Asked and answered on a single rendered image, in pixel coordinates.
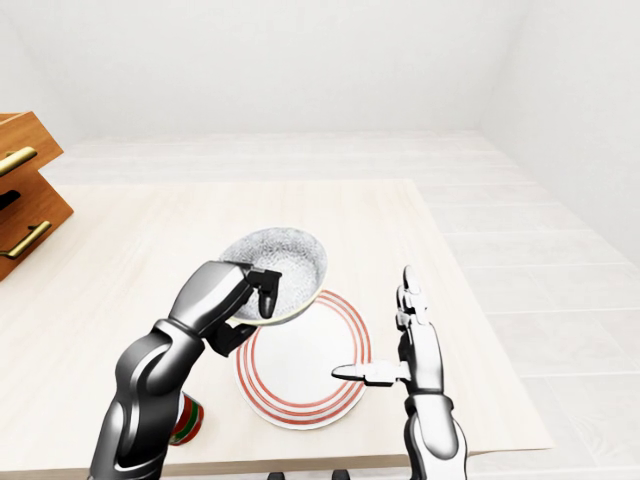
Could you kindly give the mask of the silver robot left hand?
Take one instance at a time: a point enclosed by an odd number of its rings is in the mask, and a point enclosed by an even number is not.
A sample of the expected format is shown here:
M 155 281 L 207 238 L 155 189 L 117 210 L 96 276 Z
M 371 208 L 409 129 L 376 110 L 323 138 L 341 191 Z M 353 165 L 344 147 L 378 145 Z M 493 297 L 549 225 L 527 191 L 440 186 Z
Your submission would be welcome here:
M 256 331 L 251 325 L 231 326 L 227 321 L 258 295 L 258 312 L 269 320 L 274 314 L 281 274 L 249 263 L 208 261 L 180 290 L 168 318 L 186 327 L 227 357 Z

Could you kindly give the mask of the silver robot right hand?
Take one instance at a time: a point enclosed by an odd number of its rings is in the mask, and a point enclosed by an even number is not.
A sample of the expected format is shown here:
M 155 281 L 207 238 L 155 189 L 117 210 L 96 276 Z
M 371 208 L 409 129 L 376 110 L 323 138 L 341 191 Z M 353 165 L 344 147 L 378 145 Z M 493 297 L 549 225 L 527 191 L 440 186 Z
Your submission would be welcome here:
M 404 267 L 402 284 L 396 290 L 396 305 L 399 361 L 341 365 L 332 370 L 331 376 L 371 387 L 390 387 L 401 382 L 410 395 L 442 395 L 444 372 L 438 336 L 428 318 L 426 295 L 409 265 Z

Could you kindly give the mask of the patterned black and white bowl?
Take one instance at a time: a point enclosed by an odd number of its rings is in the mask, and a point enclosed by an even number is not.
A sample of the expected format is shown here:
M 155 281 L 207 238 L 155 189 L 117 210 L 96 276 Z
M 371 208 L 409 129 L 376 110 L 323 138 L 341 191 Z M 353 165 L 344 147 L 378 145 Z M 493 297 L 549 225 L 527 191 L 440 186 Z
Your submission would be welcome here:
M 300 316 L 321 292 L 328 270 L 322 243 L 310 233 L 290 227 L 254 231 L 231 244 L 219 259 L 281 274 L 271 318 L 260 315 L 257 294 L 233 316 L 236 322 L 256 326 L 282 324 Z

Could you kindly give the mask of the white plate with red rings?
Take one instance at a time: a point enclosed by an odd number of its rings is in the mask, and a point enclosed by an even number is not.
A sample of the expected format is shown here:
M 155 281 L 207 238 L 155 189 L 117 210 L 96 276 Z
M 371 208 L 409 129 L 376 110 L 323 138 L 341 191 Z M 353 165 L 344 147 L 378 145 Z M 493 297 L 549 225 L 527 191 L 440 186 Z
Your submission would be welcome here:
M 280 428 L 312 430 L 342 419 L 365 393 L 332 371 L 372 361 L 368 326 L 342 296 L 322 291 L 299 317 L 258 328 L 235 350 L 235 378 L 251 409 Z

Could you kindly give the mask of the red and green tin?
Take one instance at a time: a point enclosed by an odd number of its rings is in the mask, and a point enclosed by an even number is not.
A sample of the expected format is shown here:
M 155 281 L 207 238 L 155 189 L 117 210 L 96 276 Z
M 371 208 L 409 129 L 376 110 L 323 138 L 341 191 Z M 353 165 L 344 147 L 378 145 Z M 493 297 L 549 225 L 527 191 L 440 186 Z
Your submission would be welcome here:
M 176 424 L 171 432 L 169 444 L 180 446 L 192 441 L 201 429 L 204 409 L 200 403 L 182 392 Z

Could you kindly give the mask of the wooden cabinet drawer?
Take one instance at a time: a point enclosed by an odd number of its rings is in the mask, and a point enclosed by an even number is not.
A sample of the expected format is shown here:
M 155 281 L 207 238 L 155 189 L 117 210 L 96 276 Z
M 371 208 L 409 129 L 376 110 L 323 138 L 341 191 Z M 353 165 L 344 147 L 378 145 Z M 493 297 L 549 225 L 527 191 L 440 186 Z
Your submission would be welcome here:
M 37 152 L 37 155 L 26 163 L 35 170 L 64 153 L 32 111 L 0 113 L 0 160 L 24 147 L 32 147 Z
M 0 178 L 0 250 L 8 250 L 43 221 L 52 227 L 16 260 L 0 257 L 4 280 L 71 215 L 73 209 L 36 170 L 15 171 Z

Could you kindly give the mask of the wooden cabinet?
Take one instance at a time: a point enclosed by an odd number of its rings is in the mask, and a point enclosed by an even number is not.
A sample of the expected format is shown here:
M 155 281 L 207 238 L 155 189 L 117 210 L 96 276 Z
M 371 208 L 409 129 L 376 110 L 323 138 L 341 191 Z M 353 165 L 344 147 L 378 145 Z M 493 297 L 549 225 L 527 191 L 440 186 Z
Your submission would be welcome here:
M 0 281 L 73 214 L 40 173 L 62 153 L 34 112 L 0 113 Z

